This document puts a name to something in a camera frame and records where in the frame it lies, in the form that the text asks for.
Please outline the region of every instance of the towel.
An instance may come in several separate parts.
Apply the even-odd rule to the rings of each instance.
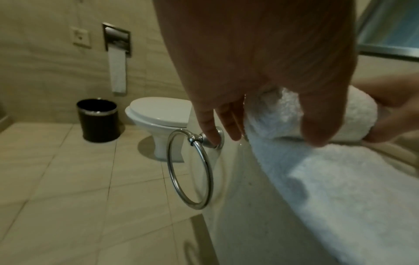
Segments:
[[[323,148],[301,140],[295,93],[270,88],[247,95],[244,108],[262,170],[341,264],[419,264],[419,180],[354,144],[380,117],[372,98],[349,88],[344,125],[333,138],[340,144]]]

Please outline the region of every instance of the toilet base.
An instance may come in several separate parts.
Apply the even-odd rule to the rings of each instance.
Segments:
[[[154,156],[158,160],[167,161],[166,146],[168,135],[152,135],[154,139],[155,149]],[[183,138],[175,137],[172,143],[172,161],[183,162],[182,151]]]

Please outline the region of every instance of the towel ring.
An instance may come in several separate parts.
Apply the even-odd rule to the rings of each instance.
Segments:
[[[195,210],[201,210],[205,208],[211,200],[213,195],[213,170],[210,165],[210,160],[208,159],[208,155],[206,154],[204,147],[214,148],[214,149],[221,149],[224,145],[224,132],[220,127],[217,127],[218,134],[221,137],[221,143],[219,145],[213,145],[210,143],[208,138],[205,136],[204,133],[200,135],[193,134],[189,130],[184,128],[177,129],[173,131],[168,138],[167,146],[166,146],[166,155],[167,155],[167,167],[169,169],[170,179],[172,180],[173,186],[175,187],[176,193],[182,199],[182,201],[189,207]],[[173,168],[173,161],[172,161],[172,143],[175,136],[178,134],[182,134],[188,138],[188,142],[191,146],[194,146],[195,149],[198,151],[199,156],[201,157],[202,164],[204,165],[205,172],[206,172],[206,179],[207,179],[207,188],[205,192],[205,196],[203,200],[199,203],[196,203],[189,199],[189,197],[183,192],[181,186],[179,185],[178,179],[175,174],[175,169]]]

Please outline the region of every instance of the toilet lid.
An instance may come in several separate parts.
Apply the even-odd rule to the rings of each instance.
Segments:
[[[144,97],[131,102],[130,108],[136,115],[150,123],[186,128],[192,104],[189,100]]]

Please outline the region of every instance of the trash can rim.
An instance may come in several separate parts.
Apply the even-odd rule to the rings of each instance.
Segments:
[[[108,111],[85,110],[85,109],[79,107],[79,103],[82,102],[82,101],[85,101],[85,100],[103,100],[103,101],[107,101],[107,102],[110,102],[110,103],[114,104],[115,105],[115,108],[113,110],[108,110]],[[89,115],[89,116],[108,116],[108,115],[112,115],[112,114],[116,113],[118,111],[118,106],[114,102],[112,102],[112,101],[105,100],[103,98],[98,97],[98,98],[83,99],[83,100],[77,102],[77,110],[79,112],[81,112],[81,113],[83,113],[85,115]]]

